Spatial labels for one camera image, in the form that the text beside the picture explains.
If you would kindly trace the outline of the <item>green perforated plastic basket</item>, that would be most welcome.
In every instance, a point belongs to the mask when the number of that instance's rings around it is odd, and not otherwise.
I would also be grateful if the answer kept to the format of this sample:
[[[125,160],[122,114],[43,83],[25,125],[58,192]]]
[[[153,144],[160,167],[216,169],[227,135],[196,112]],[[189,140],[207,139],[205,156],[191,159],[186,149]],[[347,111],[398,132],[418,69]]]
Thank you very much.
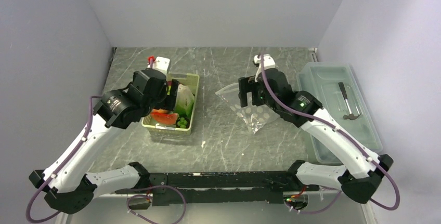
[[[200,77],[190,73],[167,76],[168,106],[160,106],[144,117],[141,125],[151,135],[189,136],[194,123]]]

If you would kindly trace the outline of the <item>clear polka dot zip bag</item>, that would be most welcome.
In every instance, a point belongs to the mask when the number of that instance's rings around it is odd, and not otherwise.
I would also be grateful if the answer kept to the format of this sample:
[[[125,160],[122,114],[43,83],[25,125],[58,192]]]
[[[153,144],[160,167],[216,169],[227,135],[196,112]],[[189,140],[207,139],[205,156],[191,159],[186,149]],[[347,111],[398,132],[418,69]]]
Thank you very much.
[[[240,106],[239,85],[233,83],[223,87],[215,93],[221,100],[234,111],[235,115],[241,118],[249,132],[257,133],[264,125],[271,123],[279,118],[267,105],[252,105],[251,94],[247,95],[246,107]]]

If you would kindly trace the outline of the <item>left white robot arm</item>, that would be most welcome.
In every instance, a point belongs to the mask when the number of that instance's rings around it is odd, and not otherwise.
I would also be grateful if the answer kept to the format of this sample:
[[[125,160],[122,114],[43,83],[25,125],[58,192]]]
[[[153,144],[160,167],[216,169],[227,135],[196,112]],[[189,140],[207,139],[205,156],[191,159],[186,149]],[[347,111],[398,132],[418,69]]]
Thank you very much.
[[[131,123],[139,122],[166,102],[168,69],[134,72],[124,88],[110,90],[97,101],[82,132],[52,165],[34,170],[29,180],[44,191],[44,200],[58,213],[75,214],[93,199],[110,192],[150,185],[149,172],[138,162],[100,173],[88,170],[97,156]]]

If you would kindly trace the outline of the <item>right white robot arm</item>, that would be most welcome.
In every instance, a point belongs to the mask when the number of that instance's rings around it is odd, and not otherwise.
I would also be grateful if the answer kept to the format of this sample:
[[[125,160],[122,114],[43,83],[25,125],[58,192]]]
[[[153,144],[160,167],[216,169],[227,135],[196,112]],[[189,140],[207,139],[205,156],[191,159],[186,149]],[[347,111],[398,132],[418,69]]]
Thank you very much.
[[[304,130],[341,162],[340,166],[312,164],[297,160],[289,169],[287,185],[299,190],[318,185],[341,190],[357,203],[372,199],[382,179],[393,164],[387,155],[378,155],[364,147],[345,131],[307,91],[293,90],[284,73],[275,68],[262,75],[238,79],[240,105],[248,105],[248,93],[254,106],[268,106],[286,122]]]

